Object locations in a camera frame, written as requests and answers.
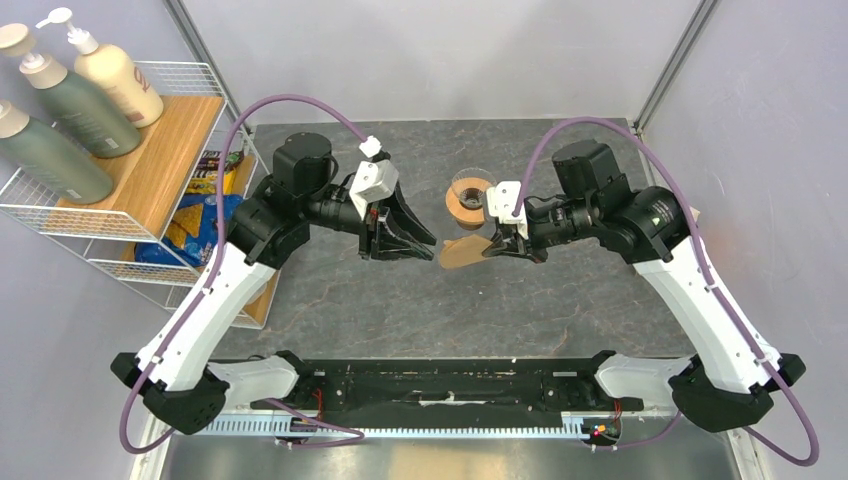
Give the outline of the brown paper coffee filter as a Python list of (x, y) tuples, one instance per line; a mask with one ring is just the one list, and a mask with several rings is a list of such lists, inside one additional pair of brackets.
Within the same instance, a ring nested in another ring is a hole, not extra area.
[(446, 270), (463, 268), (487, 260), (483, 255), (493, 242), (477, 234), (455, 240), (444, 240), (438, 256), (439, 265)]

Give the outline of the clear glass dripper cone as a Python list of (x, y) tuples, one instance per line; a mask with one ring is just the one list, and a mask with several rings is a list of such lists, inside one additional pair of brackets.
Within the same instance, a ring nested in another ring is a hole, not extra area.
[(479, 210), (484, 205), (486, 191), (496, 183), (495, 176), (488, 170), (469, 167), (453, 176), (451, 191), (462, 207)]

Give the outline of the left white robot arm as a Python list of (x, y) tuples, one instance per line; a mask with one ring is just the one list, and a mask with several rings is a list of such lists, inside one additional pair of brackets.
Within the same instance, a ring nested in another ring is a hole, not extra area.
[(310, 238), (312, 227), (354, 235), (369, 260), (431, 260), (435, 236), (405, 201), (397, 169), (375, 139), (343, 183), (331, 142), (317, 133), (289, 136), (272, 172), (230, 216), (225, 242), (172, 318), (137, 353), (121, 353), (112, 372), (159, 420), (183, 434), (221, 411), (280, 399), (307, 405), (314, 383), (291, 355), (217, 363), (214, 349), (245, 305)]

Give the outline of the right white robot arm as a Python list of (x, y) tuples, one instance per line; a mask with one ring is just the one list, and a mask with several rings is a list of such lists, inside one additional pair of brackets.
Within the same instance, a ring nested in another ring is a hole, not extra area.
[(632, 189), (612, 149), (594, 140), (567, 145), (552, 161), (557, 195), (520, 199), (517, 181), (486, 190), (496, 231), (485, 255), (542, 263), (552, 247), (594, 238), (654, 288), (695, 349), (674, 359), (603, 351), (577, 382), (579, 400), (591, 409), (622, 398), (675, 407), (709, 432), (760, 422), (773, 408), (772, 393), (797, 382), (805, 364), (778, 352), (745, 316), (728, 313), (732, 298), (719, 293), (717, 276), (704, 277), (708, 256), (674, 194)]

